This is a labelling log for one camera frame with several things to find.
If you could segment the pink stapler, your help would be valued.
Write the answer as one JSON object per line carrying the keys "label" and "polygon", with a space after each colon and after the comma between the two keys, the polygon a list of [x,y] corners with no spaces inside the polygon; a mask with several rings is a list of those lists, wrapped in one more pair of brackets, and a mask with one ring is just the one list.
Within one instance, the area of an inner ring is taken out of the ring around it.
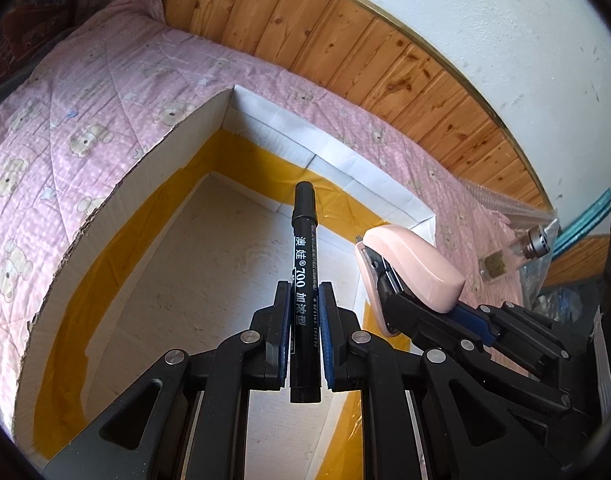
{"label": "pink stapler", "polygon": [[398,331],[385,318],[387,288],[408,290],[423,306],[447,314],[465,285],[465,276],[435,246],[403,226],[367,230],[354,254],[377,326],[388,337]]}

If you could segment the black marker pen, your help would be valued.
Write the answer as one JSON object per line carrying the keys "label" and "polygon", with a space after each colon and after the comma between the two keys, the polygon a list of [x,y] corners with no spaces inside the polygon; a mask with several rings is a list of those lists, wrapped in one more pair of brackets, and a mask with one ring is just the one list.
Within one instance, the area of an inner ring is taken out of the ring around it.
{"label": "black marker pen", "polygon": [[293,273],[291,305],[290,401],[321,400],[319,356],[319,277],[317,276],[317,222],[315,191],[311,182],[296,185],[291,225]]}

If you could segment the wooden wall panelling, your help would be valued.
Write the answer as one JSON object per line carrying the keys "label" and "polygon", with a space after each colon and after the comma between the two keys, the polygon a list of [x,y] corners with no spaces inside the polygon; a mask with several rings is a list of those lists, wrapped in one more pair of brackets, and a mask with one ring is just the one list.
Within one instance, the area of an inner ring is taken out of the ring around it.
{"label": "wooden wall panelling", "polygon": [[562,224],[611,191],[611,33],[589,0],[163,0]]}

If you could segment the glass jar with lid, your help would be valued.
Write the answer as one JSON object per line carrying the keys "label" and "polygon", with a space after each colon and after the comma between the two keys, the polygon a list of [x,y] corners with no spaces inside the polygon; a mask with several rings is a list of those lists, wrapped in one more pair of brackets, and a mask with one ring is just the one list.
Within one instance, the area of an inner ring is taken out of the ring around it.
{"label": "glass jar with lid", "polygon": [[494,282],[514,273],[551,251],[543,226],[533,226],[503,246],[479,257],[479,273],[486,282]]}

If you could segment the white cardboard box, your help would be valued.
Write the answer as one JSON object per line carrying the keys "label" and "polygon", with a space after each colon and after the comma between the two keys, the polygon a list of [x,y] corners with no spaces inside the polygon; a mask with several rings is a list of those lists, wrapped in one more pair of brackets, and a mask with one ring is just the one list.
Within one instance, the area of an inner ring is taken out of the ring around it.
{"label": "white cardboard box", "polygon": [[311,181],[321,277],[366,302],[356,237],[393,223],[435,240],[435,213],[352,148],[241,86],[159,141],[99,205],[32,327],[14,438],[45,463],[172,348],[216,347],[292,274],[294,188]]}

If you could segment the blue plastic strips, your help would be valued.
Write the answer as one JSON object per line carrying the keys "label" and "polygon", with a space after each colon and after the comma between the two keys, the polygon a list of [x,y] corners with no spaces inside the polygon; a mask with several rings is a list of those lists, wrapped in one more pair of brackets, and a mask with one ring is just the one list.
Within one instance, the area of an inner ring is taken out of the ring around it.
{"label": "blue plastic strips", "polygon": [[552,250],[554,260],[581,242],[611,213],[611,188],[598,197],[595,202],[573,220],[558,236]]}

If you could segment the bubble wrap sheet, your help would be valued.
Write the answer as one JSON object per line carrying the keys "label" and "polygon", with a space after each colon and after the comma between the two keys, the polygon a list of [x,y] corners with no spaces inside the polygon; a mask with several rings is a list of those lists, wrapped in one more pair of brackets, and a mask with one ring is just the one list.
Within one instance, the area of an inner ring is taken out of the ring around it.
{"label": "bubble wrap sheet", "polygon": [[467,180],[464,184],[482,206],[500,214],[513,232],[509,240],[490,242],[479,256],[481,278],[487,283],[518,278],[523,305],[531,308],[554,259],[560,233],[555,212],[534,208]]}

